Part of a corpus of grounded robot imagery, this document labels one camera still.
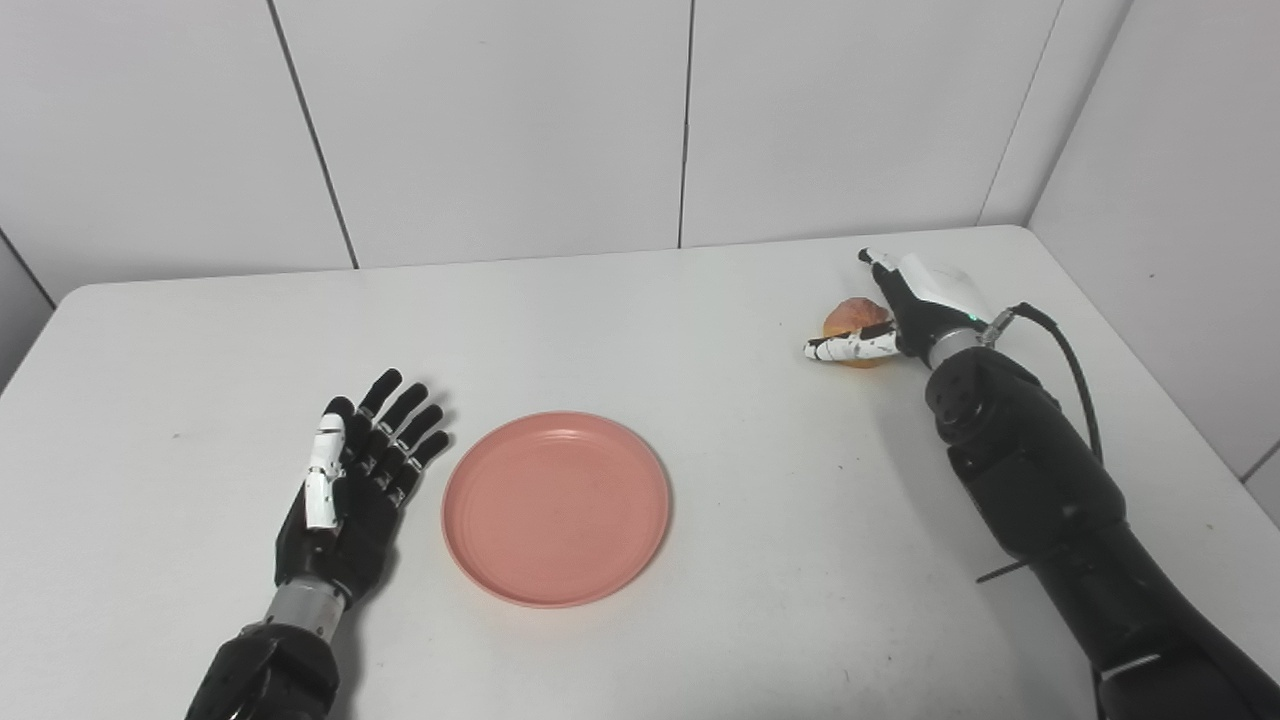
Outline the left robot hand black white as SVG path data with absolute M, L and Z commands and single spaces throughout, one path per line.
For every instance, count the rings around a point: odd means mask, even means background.
M 451 445 L 428 396 L 389 368 L 360 402 L 330 400 L 319 428 L 337 437 L 320 466 L 326 498 L 310 503 L 312 492 L 298 489 L 276 537 L 275 585 L 319 580 L 353 606 L 381 584 L 404 505 Z

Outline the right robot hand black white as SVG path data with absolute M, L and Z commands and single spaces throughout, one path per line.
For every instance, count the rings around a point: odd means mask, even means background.
M 997 313 L 965 272 L 931 264 L 916 252 L 893 258 L 864 247 L 858 258 L 870 266 L 890 319 L 808 341 L 803 351 L 809 360 L 876 363 L 905 356 L 933 366 L 937 350 L 974 347 L 995 324 Z

